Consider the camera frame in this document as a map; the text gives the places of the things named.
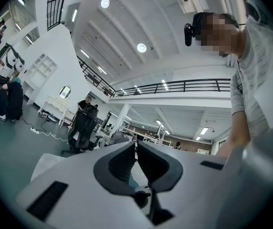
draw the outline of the round ceiling light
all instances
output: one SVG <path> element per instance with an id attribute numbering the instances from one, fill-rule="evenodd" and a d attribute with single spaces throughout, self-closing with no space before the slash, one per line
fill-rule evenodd
<path id="1" fill-rule="evenodd" d="M 105 9 L 105 8 L 108 8 L 109 5 L 110 5 L 110 1 L 109 0 L 102 0 L 100 2 L 100 5 Z"/>
<path id="2" fill-rule="evenodd" d="M 139 52 L 146 52 L 146 49 L 147 49 L 145 44 L 142 44 L 142 43 L 139 43 L 136 48 Z"/>

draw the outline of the shoe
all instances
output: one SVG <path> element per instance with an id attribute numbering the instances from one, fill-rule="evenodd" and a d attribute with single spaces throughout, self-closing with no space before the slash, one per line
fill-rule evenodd
<path id="1" fill-rule="evenodd" d="M 3 115 L 3 116 L 0 115 L 0 119 L 1 119 L 2 121 L 5 121 L 5 120 L 6 120 L 6 115 Z"/>

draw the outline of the gray floor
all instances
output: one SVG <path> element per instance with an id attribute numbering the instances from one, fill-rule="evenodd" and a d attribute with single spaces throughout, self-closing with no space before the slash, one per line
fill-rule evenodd
<path id="1" fill-rule="evenodd" d="M 38 116 L 34 105 L 23 103 L 23 118 L 32 123 L 35 129 L 41 129 L 40 124 L 45 119 Z M 66 139 L 67 127 L 59 127 L 58 123 L 46 122 L 43 127 L 47 134 L 51 132 L 57 138 Z M 66 142 L 56 140 L 51 136 L 35 134 L 22 119 L 13 123 L 0 120 L 0 191 L 8 198 L 15 199 L 17 194 L 30 182 L 33 170 L 44 153 L 60 156 L 62 149 L 68 149 Z"/>

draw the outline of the railing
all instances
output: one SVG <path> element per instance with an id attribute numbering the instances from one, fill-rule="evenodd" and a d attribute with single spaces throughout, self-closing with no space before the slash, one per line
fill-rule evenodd
<path id="1" fill-rule="evenodd" d="M 94 72 L 81 58 L 78 56 L 77 58 L 87 81 L 103 92 L 106 96 L 112 97 L 116 92 L 112 86 L 110 86 L 103 78 Z"/>
<path id="2" fill-rule="evenodd" d="M 47 0 L 46 24 L 47 30 L 61 23 L 64 0 Z"/>
<path id="3" fill-rule="evenodd" d="M 195 79 L 156 83 L 116 91 L 113 97 L 175 92 L 229 92 L 231 79 Z"/>

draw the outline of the brick wall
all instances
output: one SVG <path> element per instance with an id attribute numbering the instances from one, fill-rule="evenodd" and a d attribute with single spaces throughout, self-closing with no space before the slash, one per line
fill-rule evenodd
<path id="1" fill-rule="evenodd" d="M 152 134 L 154 134 L 152 131 L 147 132 L 147 130 L 136 127 L 136 126 L 129 126 L 130 130 L 133 130 L 135 128 L 136 132 L 139 132 L 143 135 L 145 135 L 145 133 L 149 134 L 150 132 Z M 204 149 L 204 150 L 209 150 L 209 152 L 211 153 L 212 150 L 212 145 L 210 144 L 204 144 L 204 143 L 196 143 L 196 142 L 190 142 L 190 141 L 186 141 L 186 140 L 182 140 L 182 139 L 178 139 L 175 137 L 171 137 L 171 136 L 165 136 L 164 137 L 165 141 L 172 141 L 171 145 L 175 146 L 177 142 L 181 142 L 181 148 L 183 150 L 187 150 L 190 152 L 197 152 L 198 149 Z"/>

